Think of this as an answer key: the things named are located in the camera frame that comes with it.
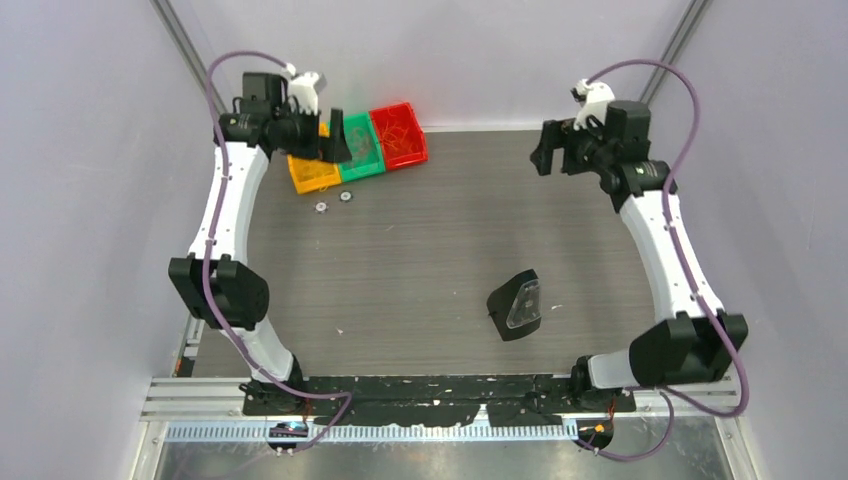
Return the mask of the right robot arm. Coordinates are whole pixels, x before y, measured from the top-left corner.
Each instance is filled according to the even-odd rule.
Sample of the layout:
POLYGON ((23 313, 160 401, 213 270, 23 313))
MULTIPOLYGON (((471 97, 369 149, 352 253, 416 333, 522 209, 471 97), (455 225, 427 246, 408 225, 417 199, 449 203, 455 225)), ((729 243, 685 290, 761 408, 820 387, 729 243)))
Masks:
POLYGON ((732 352, 748 336, 743 315, 726 311, 695 258, 683 225, 677 190, 663 189, 670 166, 650 157, 647 105, 614 100, 587 125, 546 120, 530 160, 551 173, 556 151, 567 175, 592 172, 631 234, 652 293, 655 323, 614 353, 584 356, 572 369, 571 397, 596 410, 611 391, 720 381, 732 352))

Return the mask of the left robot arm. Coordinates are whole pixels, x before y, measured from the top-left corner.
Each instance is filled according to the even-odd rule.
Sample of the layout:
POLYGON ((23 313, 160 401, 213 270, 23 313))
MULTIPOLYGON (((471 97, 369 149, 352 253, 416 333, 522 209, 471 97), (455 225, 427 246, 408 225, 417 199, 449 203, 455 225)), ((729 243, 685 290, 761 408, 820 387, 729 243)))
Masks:
POLYGON ((350 160, 340 109, 321 128, 324 77, 307 71, 248 72, 232 112, 212 114, 213 180, 198 232, 187 254, 174 257, 168 276, 192 317, 227 338, 269 389, 280 412, 298 412, 307 398, 296 356, 269 317, 269 285, 248 265, 248 234, 258 190, 277 151, 326 165, 350 160))

